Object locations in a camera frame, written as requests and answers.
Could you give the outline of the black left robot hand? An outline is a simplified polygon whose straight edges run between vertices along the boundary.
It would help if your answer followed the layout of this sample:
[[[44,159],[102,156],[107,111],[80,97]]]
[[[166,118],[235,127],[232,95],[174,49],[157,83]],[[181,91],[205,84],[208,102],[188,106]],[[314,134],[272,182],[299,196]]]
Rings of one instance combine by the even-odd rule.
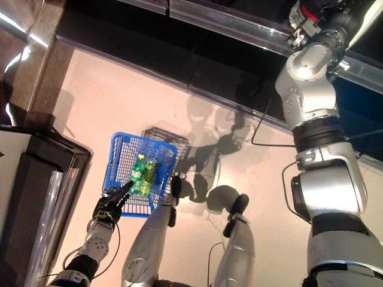
[[[108,196],[102,196],[93,211],[92,218],[102,222],[116,224],[118,223],[123,206],[130,197],[130,189],[133,181],[129,181],[122,187],[110,188]]]

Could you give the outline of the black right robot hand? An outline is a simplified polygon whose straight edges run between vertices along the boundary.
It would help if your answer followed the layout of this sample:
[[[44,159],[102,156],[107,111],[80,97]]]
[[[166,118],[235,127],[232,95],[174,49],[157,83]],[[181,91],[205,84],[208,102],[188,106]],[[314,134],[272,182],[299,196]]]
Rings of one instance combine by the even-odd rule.
[[[352,1],[296,1],[288,21],[291,34],[287,40],[294,49],[303,47],[332,16],[351,7]]]

